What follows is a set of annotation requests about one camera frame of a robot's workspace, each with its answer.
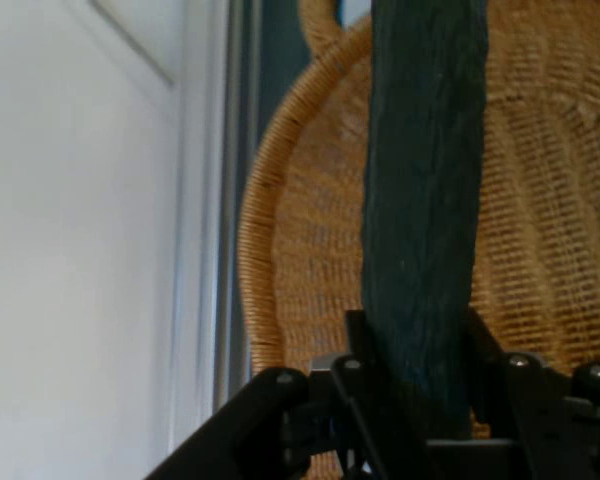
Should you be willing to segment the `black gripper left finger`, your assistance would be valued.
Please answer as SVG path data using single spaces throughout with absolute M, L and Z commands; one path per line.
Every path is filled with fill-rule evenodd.
M 309 374 L 257 374 L 152 473 L 155 479 L 299 479 L 336 453 L 345 479 L 427 479 L 425 442 L 391 395 L 361 310 L 345 315 L 346 354 Z

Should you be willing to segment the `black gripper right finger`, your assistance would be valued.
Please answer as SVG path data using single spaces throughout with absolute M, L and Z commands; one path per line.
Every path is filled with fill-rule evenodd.
M 476 419 L 508 438 L 531 479 L 600 479 L 600 360 L 569 375 L 541 356 L 504 351 L 474 309 L 464 340 Z

